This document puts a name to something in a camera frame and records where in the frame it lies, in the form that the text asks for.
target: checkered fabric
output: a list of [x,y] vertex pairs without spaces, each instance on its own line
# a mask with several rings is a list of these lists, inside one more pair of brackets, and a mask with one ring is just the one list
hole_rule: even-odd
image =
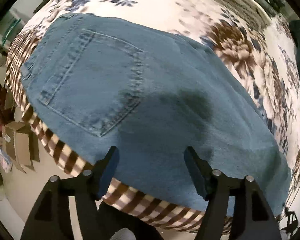
[[[77,176],[93,165],[82,159],[68,145],[62,142],[47,125],[40,120],[30,105],[20,78],[20,67],[29,58],[40,42],[36,29],[23,30],[11,44],[5,83],[22,112],[22,120],[28,122],[35,131],[45,150],[65,173]],[[204,212],[178,206],[154,198],[113,178],[103,200],[127,214],[136,216],[144,222],[162,229],[175,229],[196,233],[200,227]],[[224,232],[228,235],[231,217],[225,218]]]

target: denim fabric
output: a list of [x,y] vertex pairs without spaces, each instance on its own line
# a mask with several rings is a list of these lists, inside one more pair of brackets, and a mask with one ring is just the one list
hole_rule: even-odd
[[[35,112],[82,158],[120,150],[115,178],[204,211],[183,152],[231,177],[252,175],[275,214],[291,171],[255,104],[214,52],[118,18],[65,14],[22,65]],[[228,214],[233,213],[233,199]]]

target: metal screw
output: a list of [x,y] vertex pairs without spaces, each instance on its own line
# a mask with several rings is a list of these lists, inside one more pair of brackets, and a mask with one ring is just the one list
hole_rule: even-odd
[[221,175],[221,171],[219,171],[219,170],[213,170],[212,174],[215,175],[215,176],[220,176]]
[[58,179],[59,179],[59,177],[56,175],[53,175],[52,177],[50,177],[51,182],[56,182]]
[[246,177],[246,179],[247,179],[247,181],[250,181],[250,182],[253,182],[253,181],[254,181],[254,178],[253,178],[252,176],[250,176],[250,175],[248,175],[248,176]]
[[85,171],[83,171],[83,175],[84,175],[84,176],[90,176],[91,173],[92,173],[92,171],[90,171],[90,170],[85,170]]

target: floral bedspread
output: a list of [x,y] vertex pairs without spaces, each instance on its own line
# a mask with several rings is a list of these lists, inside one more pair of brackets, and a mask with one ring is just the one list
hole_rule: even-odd
[[[213,0],[51,0],[12,43],[6,84],[47,152],[66,173],[76,176],[91,168],[40,120],[20,83],[19,68],[50,24],[65,13],[118,17],[202,42],[224,62],[262,113],[293,171],[287,206],[300,187],[300,82],[294,42],[286,20],[278,15],[262,31]],[[139,192],[115,178],[104,200],[123,212],[161,228],[196,232],[204,212],[167,203]],[[231,219],[225,222],[225,231]]]

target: cardboard box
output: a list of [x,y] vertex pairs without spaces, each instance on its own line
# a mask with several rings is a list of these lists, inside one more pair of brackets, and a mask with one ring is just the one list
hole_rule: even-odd
[[10,122],[2,127],[2,147],[9,155],[13,165],[20,171],[26,173],[22,165],[32,165],[32,154],[29,147],[29,136],[31,129],[29,125],[22,122]]

